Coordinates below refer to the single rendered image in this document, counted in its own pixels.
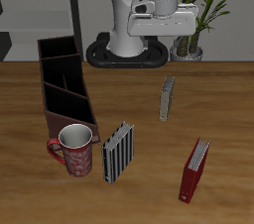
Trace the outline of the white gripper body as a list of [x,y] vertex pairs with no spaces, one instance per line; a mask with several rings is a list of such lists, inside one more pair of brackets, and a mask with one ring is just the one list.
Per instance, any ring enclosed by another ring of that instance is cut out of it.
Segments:
[[167,17],[152,14],[131,14],[128,22],[130,36],[190,36],[195,33],[198,8],[194,4],[179,4],[178,10]]

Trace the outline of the dark brown desk caddy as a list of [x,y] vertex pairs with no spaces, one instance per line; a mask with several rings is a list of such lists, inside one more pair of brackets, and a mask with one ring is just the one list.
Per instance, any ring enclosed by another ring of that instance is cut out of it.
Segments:
[[38,50],[50,137],[56,138],[67,125],[83,124],[92,131],[92,144],[100,144],[75,36],[38,40]]

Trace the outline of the black white striped book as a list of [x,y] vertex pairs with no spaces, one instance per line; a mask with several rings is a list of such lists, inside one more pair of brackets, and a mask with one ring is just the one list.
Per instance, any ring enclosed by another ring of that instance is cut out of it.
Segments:
[[134,156],[134,126],[123,122],[101,147],[103,178],[112,184]]

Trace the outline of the red book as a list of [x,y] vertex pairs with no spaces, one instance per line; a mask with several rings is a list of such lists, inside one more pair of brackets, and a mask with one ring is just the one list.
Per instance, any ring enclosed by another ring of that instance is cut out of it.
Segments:
[[205,165],[210,142],[197,139],[185,164],[179,200],[190,203]]

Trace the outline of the green pot plant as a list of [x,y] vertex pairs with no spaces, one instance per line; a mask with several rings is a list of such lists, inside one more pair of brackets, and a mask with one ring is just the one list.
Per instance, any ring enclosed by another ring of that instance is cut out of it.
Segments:
[[[184,4],[194,3],[196,0],[180,0]],[[214,8],[211,8],[214,0],[202,0],[203,12],[196,19],[195,33],[190,36],[178,36],[171,47],[170,57],[174,61],[201,61],[202,50],[197,45],[199,34],[204,30],[212,30],[209,25],[217,17],[228,15],[229,11],[223,11],[227,0],[221,0]]]

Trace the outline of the red patterned mug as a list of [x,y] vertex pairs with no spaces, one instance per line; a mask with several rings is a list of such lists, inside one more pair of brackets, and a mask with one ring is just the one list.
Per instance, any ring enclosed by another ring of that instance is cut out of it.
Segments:
[[86,176],[92,169],[92,132],[82,124],[65,126],[57,138],[47,142],[48,153],[66,166],[75,177]]

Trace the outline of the dark angular object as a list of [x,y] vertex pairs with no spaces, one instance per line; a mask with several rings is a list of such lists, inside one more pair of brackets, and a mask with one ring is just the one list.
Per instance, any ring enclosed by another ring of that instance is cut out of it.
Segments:
[[12,47],[12,41],[9,32],[0,32],[0,61],[3,61]]

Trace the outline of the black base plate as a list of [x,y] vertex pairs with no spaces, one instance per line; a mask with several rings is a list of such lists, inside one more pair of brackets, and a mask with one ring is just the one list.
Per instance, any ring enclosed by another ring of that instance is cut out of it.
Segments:
[[133,57],[114,55],[106,48],[109,39],[108,32],[99,33],[96,41],[87,48],[86,59],[90,65],[98,68],[156,68],[168,61],[168,49],[158,41],[157,37],[146,37],[148,48]]

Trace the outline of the dark shelf post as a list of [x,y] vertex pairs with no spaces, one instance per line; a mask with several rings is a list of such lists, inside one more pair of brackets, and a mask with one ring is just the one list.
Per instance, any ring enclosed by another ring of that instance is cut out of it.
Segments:
[[73,33],[75,35],[80,54],[83,55],[81,27],[80,27],[80,21],[79,21],[78,0],[69,0],[69,1],[70,1]]

